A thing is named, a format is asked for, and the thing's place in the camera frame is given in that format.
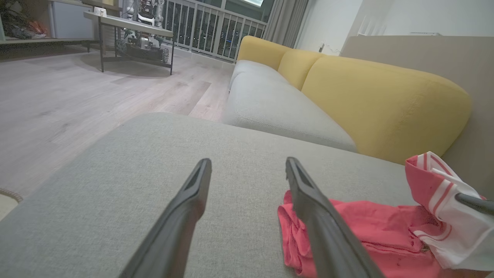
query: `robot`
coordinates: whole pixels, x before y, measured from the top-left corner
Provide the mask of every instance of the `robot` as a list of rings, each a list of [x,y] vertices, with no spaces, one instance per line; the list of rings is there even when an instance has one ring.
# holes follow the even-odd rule
[[[129,0],[125,13],[129,20],[161,28],[164,5],[165,0]],[[167,63],[169,51],[168,48],[161,47],[163,37],[130,29],[124,30],[124,39],[117,41],[118,52],[152,60],[159,57],[163,63]]]

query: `cabinet door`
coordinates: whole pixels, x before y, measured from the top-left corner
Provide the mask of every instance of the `cabinet door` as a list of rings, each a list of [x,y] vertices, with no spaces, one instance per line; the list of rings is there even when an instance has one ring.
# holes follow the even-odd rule
[[[84,17],[84,12],[91,11],[91,8],[61,2],[52,3],[53,23],[57,39],[94,38],[92,21]]]

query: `white and red striped cloth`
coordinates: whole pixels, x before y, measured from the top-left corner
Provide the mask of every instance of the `white and red striped cloth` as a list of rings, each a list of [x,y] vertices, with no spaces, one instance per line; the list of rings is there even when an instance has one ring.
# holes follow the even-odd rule
[[[429,224],[417,220],[410,231],[429,245],[441,267],[494,271],[494,217],[454,196],[485,198],[432,152],[407,159],[405,172],[414,200],[438,220]]]

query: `gray curtain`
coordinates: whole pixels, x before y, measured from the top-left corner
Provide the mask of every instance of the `gray curtain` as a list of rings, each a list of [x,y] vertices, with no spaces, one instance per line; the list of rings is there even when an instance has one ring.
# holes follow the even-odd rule
[[[265,40],[293,47],[302,24],[302,17],[307,7],[308,0],[275,0],[268,27],[264,36]]]

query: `folded red clothing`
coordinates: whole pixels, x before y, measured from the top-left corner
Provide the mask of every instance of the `folded red clothing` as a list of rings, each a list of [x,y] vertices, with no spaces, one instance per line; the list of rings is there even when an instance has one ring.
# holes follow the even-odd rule
[[[443,270],[428,246],[409,227],[421,220],[440,226],[422,206],[392,207],[368,201],[330,200],[387,278],[484,277],[487,273]],[[278,207],[285,264],[300,276],[317,277],[306,227],[292,209],[291,193]]]

